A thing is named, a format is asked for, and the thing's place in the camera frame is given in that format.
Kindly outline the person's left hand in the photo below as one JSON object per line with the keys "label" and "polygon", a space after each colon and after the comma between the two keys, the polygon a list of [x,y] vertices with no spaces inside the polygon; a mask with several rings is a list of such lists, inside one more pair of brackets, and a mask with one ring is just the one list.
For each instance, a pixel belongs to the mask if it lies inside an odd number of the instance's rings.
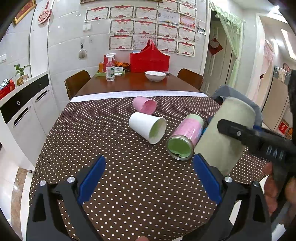
{"label": "person's left hand", "polygon": [[145,236],[141,236],[141,237],[137,238],[135,241],[149,241],[149,239]]}

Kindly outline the person's right hand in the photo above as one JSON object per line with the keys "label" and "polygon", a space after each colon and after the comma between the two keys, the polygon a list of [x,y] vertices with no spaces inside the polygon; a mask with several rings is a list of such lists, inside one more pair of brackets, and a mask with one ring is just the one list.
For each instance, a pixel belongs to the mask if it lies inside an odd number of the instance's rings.
{"label": "person's right hand", "polygon": [[[276,197],[279,193],[279,190],[276,186],[275,180],[273,178],[273,164],[272,162],[268,162],[264,169],[264,174],[268,175],[268,178],[264,185],[264,197],[268,206],[268,212],[271,216],[278,207],[278,202]],[[292,177],[288,184],[285,187],[285,196],[287,201],[291,204],[286,216],[286,220],[293,220],[295,217],[295,177]]]}

